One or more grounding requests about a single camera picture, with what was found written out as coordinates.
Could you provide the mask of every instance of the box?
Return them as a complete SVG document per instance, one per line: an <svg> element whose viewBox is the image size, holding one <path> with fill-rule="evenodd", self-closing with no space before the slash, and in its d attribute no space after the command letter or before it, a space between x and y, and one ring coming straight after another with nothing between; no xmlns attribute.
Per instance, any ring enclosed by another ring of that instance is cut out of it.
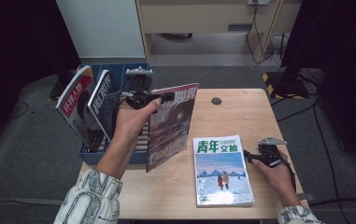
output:
<svg viewBox="0 0 356 224"><path fill-rule="evenodd" d="M127 69L143 68L150 69L148 63L86 63L81 64L80 67L89 65L93 68L95 81L97 82L104 69L107 69L112 74L117 86L120 86L125 79L125 71ZM137 147L132 155L130 164L146 164L148 161L148 143L149 143L149 124L146 123L143 127L142 133L137 138ZM105 138L98 152L87 152L84 143L81 146L79 156L89 165L96 165L104 155L108 146L108 140Z"/></svg>

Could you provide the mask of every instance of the book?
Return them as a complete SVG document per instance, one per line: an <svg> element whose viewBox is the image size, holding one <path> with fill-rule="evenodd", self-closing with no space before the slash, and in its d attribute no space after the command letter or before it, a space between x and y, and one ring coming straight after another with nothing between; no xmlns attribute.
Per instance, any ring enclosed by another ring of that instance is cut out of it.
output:
<svg viewBox="0 0 356 224"><path fill-rule="evenodd" d="M113 76L108 70L103 70L88 102L88 107L108 141L111 141L113 137L119 94Z"/></svg>
<svg viewBox="0 0 356 224"><path fill-rule="evenodd" d="M162 103L150 116L148 164L154 169L187 147L198 83L154 90L152 94L174 92L173 101Z"/></svg>
<svg viewBox="0 0 356 224"><path fill-rule="evenodd" d="M253 206L239 135L193 138L197 206Z"/></svg>
<svg viewBox="0 0 356 224"><path fill-rule="evenodd" d="M87 107L94 89L93 70L88 65L83 66L73 76L55 106L89 152L96 152L104 138L102 129Z"/></svg>

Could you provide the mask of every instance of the person's right hand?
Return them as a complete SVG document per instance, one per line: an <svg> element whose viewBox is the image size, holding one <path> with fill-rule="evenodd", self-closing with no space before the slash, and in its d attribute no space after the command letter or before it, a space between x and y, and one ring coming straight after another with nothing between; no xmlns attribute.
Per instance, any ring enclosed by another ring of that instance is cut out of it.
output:
<svg viewBox="0 0 356 224"><path fill-rule="evenodd" d="M282 158L288 159L285 153L279 152ZM292 185L291 173L285 164L280 163L278 166L270 168L261 161L255 159L252 161L265 174L270 185L277 191L283 206L301 205Z"/></svg>

